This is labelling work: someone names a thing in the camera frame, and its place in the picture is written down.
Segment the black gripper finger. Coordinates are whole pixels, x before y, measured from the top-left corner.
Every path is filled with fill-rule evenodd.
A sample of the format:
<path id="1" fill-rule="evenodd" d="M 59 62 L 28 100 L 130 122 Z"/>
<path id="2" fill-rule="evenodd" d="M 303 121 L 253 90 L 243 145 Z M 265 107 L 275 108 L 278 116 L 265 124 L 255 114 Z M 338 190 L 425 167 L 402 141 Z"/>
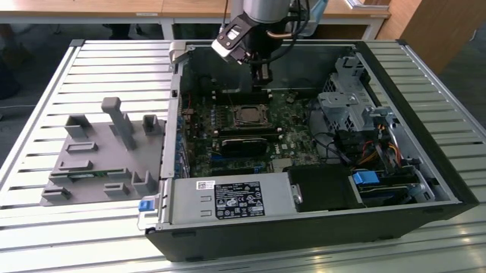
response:
<path id="1" fill-rule="evenodd" d="M 261 92 L 274 80 L 273 71 L 269 64 L 251 65 L 253 92 Z"/>

